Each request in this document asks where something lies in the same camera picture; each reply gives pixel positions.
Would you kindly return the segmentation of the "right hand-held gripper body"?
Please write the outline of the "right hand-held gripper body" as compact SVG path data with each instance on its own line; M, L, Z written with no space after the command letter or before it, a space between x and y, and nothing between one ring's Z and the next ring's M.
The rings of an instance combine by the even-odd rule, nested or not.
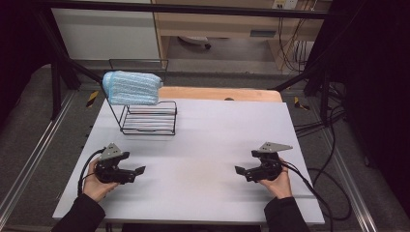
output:
M256 150L262 153L262 157L259 159L260 165L250 169L253 173L253 181L274 181L282 170L282 161L278 157L278 153L291 149L292 146L290 145L265 142L259 149Z

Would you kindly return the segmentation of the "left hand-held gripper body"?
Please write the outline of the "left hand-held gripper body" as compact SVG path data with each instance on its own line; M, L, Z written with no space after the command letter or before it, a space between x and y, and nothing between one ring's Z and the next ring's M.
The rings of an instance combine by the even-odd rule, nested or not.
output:
M120 185L134 182L136 177L133 175L134 170L126 170L119 167L122 153L124 152L114 143L110 143L103 150L95 168L95 174L100 182L105 184L118 183Z

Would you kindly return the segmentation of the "black wire rack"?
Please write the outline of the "black wire rack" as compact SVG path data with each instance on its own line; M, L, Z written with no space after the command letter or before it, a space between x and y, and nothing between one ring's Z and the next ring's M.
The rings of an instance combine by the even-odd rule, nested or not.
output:
M163 59L110 59L108 72L152 73L166 80L168 61ZM155 105L112 105L103 89L108 106L123 134L174 135L177 103L161 101Z

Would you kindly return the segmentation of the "blue striped towel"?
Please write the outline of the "blue striped towel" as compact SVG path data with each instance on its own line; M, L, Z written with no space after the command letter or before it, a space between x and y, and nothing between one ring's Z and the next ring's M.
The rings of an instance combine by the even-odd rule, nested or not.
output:
M162 80L145 72L107 72L102 87L112 105L155 105Z

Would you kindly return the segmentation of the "person's left hand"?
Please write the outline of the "person's left hand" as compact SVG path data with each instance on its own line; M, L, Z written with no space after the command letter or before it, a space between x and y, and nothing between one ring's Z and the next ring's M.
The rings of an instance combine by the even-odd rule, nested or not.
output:
M88 167L88 172L84 180L83 193L89 196L96 202L100 202L105 196L119 186L118 183L102 183L95 175L95 168L98 163L97 159L93 159Z

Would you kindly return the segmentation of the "person's right hand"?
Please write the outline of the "person's right hand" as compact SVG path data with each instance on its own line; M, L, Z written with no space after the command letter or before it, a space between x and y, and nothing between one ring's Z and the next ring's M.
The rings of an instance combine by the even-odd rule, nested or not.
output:
M293 196L287 167L282 168L274 181L260 180L259 184L264 186L277 199Z

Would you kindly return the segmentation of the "yellow black floor tape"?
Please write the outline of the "yellow black floor tape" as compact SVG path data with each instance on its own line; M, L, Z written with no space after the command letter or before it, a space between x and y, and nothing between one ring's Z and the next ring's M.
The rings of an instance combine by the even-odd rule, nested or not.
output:
M303 110L310 110L310 107L308 105L301 104L298 97L294 97L294 106Z
M89 97L89 99L86 103L86 107L92 107L92 105L93 105L95 99L97 98L98 94L99 94L99 91L94 91L94 92L91 93L91 95L90 95L90 97Z

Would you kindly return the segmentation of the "wooden board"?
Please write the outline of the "wooden board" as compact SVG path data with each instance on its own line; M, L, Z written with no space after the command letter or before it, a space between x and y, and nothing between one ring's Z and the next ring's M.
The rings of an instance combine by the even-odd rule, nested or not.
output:
M245 102L282 102L279 92L243 88L206 88L165 86L159 89L162 99L218 100L233 99Z

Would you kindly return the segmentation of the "white cabinet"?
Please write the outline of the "white cabinet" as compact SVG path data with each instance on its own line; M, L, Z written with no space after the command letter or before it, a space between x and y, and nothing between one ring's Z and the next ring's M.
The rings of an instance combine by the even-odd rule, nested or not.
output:
M67 9L52 12L72 59L160 58L152 14Z

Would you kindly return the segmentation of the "white chair base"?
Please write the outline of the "white chair base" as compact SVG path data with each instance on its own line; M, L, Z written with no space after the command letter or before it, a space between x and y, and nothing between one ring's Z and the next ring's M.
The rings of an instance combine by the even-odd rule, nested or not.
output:
M203 45L206 49L210 49L212 46L209 44L209 40L206 37L184 37L181 36L180 40L189 43Z

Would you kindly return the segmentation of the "wooden desk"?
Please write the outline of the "wooden desk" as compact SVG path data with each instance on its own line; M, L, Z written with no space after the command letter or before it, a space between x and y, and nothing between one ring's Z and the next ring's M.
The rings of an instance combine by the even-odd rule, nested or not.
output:
M151 0L153 4L239 7L273 10L274 0ZM321 0L298 0L294 10L312 12L320 6L329 6ZM209 14L155 13L160 57L167 56L172 37L241 38L266 41L279 69L294 54L294 42L316 40L321 19L268 18Z

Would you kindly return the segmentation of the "black curtain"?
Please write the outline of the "black curtain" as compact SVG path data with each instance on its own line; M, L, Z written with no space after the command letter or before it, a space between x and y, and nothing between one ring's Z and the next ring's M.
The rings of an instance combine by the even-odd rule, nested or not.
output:
M346 87L358 139L410 215L410 0L333 0L344 16L321 29L337 38L331 79Z
M30 0L0 0L0 125L15 107L33 72L51 58Z

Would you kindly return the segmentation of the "aluminium floor rail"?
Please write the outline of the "aluminium floor rail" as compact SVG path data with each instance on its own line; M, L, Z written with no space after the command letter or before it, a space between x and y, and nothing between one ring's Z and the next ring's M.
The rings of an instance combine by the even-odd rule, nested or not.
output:
M22 170L19 172L5 199L0 204L0 228L5 226L7 220L12 214L15 205L17 204L19 198L28 185L31 177L33 176L33 173L37 169L37 166L41 162L44 153L46 152L55 133L58 131L62 121L65 119L65 116L72 105L75 95L76 91L69 91L66 97L64 97L61 111L57 114L54 120L51 120L48 123L39 142L30 154L28 160L25 162Z
M369 212L366 203L359 191L356 182L353 179L346 163L342 158L342 154L336 145L336 138L332 135L330 129L324 129L323 136L333 155L332 161L337 172L337 175L346 190L347 195L351 200L355 217L362 228L363 232L377 232L377 226Z

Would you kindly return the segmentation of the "white wall socket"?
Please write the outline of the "white wall socket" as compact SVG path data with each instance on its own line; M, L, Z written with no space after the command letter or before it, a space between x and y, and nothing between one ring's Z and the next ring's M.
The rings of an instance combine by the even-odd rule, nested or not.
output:
M274 0L272 8L279 10L294 10L298 0Z

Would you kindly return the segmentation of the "black metal frame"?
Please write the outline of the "black metal frame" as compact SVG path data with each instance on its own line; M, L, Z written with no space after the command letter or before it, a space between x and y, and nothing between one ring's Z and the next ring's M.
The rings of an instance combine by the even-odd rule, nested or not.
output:
M76 79L74 72L79 72L98 84L102 84L103 78L91 72L87 68L74 61L59 42L56 33L44 16L44 11L50 9L70 9L105 12L137 12L137 13L163 13L180 15L229 15L229 16L256 16L271 18L299 18L299 19L322 19L324 21L342 21L350 16L344 12L308 12L296 10L262 10L236 7L196 6L196 5L173 5L173 4L145 4L124 2L101 2L101 1L73 1L73 0L30 0L29 9L43 30L48 44L51 47L50 55L53 58L51 67L60 65L63 69L60 74L69 81L69 86L74 88Z

